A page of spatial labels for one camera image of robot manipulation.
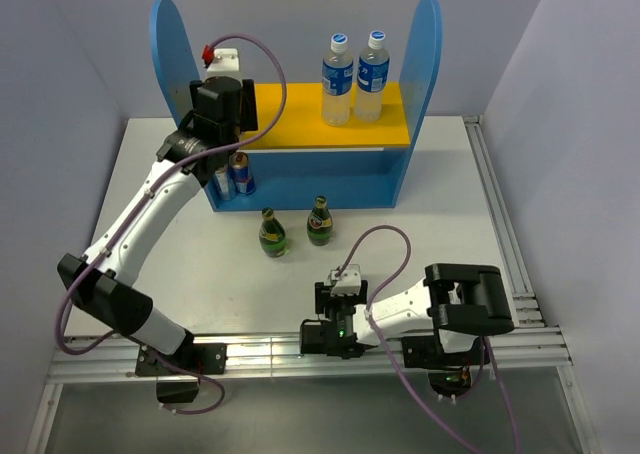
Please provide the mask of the Pocari Sweat bottle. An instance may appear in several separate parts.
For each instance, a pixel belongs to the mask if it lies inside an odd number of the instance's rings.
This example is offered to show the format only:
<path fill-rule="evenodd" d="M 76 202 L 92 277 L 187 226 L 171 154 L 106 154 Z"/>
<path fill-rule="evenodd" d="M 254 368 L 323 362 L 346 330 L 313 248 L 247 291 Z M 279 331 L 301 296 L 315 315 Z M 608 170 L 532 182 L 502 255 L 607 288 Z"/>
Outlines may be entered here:
<path fill-rule="evenodd" d="M 321 117 L 329 126 L 344 125 L 350 118 L 353 68 L 348 37 L 343 33 L 333 34 L 322 63 Z"/>
<path fill-rule="evenodd" d="M 386 35 L 374 30 L 369 34 L 366 47 L 359 54 L 354 114 L 364 122 L 379 119 L 382 97 L 386 87 L 390 56 L 386 50 Z"/>

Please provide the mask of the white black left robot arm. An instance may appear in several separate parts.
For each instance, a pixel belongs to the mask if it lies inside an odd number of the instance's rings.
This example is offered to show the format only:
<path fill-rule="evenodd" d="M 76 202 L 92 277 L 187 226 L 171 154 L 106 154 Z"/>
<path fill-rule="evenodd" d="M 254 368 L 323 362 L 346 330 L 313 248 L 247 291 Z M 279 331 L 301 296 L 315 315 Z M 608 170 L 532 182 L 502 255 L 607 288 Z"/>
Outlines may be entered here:
<path fill-rule="evenodd" d="M 194 336 L 133 285 L 171 221 L 226 165 L 240 135 L 258 128 L 253 81 L 216 76 L 191 82 L 189 91 L 191 109 L 126 209 L 81 257 L 67 254 L 57 266 L 75 307 L 154 350 L 172 373 L 197 365 Z"/>

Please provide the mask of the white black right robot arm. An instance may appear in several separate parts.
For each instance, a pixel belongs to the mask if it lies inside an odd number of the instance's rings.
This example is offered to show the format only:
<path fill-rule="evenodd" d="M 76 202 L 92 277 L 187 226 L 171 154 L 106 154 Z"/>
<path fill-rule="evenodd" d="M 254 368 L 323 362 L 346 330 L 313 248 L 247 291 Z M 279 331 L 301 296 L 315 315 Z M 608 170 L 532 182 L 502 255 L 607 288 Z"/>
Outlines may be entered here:
<path fill-rule="evenodd" d="M 445 370 L 480 364 L 481 339 L 515 328 L 495 266 L 432 264 L 414 286 L 382 300 L 369 300 L 367 289 L 357 264 L 316 283 L 317 317 L 300 325 L 301 354 L 359 358 L 398 339 L 405 367 Z"/>

